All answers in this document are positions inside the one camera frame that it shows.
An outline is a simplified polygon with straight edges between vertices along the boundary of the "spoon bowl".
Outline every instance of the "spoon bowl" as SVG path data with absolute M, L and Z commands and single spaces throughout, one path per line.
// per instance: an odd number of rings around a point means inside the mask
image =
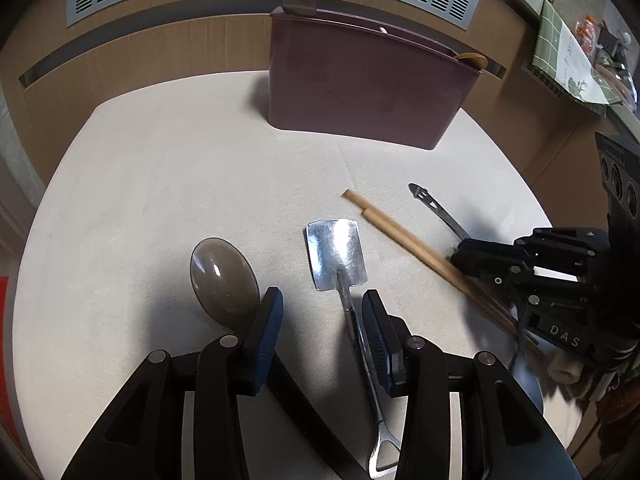
M 191 254 L 191 285 L 203 309 L 221 325 L 242 332 L 251 326 L 260 291 L 248 261 L 222 238 L 205 238 Z

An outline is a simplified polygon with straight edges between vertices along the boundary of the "silver bolt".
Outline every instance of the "silver bolt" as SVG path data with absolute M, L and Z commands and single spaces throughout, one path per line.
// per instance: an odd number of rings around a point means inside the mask
M 158 364 L 164 361 L 165 357 L 166 357 L 166 352 L 164 350 L 154 350 L 153 352 L 151 352 L 151 354 L 149 354 L 148 359 L 153 364 Z
M 480 352 L 478 354 L 478 360 L 483 365 L 491 366 L 495 363 L 495 355 L 493 355 L 491 352 Z
M 225 348 L 233 348 L 238 344 L 238 338 L 233 334 L 228 334 L 220 338 L 220 346 Z
M 419 335 L 411 335 L 406 339 L 406 345 L 409 348 L 413 348 L 414 350 L 419 350 L 420 348 L 424 348 L 427 344 L 427 340 Z

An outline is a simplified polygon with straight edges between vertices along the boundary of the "red object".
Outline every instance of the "red object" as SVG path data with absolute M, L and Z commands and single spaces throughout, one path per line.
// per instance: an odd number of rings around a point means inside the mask
M 2 334 L 4 334 L 4 299 L 9 277 L 0 276 L 0 422 L 12 436 L 14 442 L 20 446 L 18 432 L 15 431 L 14 418 L 9 406 L 9 395 L 6 390 L 6 376 L 4 374 L 4 350 L 2 346 Z
M 432 150 L 480 71 L 403 28 L 341 12 L 271 13 L 269 122 Z

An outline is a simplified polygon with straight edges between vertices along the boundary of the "table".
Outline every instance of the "table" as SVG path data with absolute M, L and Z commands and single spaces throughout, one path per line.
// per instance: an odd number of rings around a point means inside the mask
M 340 196 L 356 190 L 446 253 L 457 239 L 412 198 L 407 184 L 417 182 L 473 237 L 511 243 L 549 222 L 498 147 L 462 110 L 432 152 L 276 130 L 264 118 L 267 78 L 222 73 L 130 92 L 98 106 L 67 150 L 29 234 L 14 313 L 18 401 L 46 480 L 61 477 L 150 351 L 197 351 L 224 333 L 191 289 L 191 251 L 206 237 L 238 247 L 262 292 L 281 288 L 278 352 L 361 463 L 372 446 L 370 416 L 338 293 L 316 291 L 311 279 L 307 223 L 358 220 L 369 283 L 354 292 L 376 288 L 390 314 L 444 351 L 489 349 L 509 361 L 507 336 Z M 383 402 L 400 436 L 404 401 Z M 252 478 L 336 478 L 268 389 L 239 407 Z M 452 478 L 459 417 L 452 398 Z M 569 444 L 578 407 L 556 390 L 545 417 Z

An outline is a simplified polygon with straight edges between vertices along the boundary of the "chopstick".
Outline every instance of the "chopstick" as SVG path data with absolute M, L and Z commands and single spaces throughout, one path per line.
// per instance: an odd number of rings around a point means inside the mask
M 455 286 L 457 290 L 472 300 L 472 302 L 480 308 L 482 313 L 496 325 L 511 335 L 516 334 L 515 320 L 511 314 L 477 283 L 470 280 L 457 267 L 453 266 L 450 261 L 441 257 L 426 243 L 420 240 L 420 238 L 395 222 L 353 190 L 346 190 L 343 196 L 362 209 L 362 216 L 367 221 L 408 250 L 422 263 L 433 269 L 451 285 Z M 527 343 L 529 348 L 534 350 L 539 357 L 543 356 L 537 347 L 537 343 L 530 338 L 529 335 L 527 335 Z

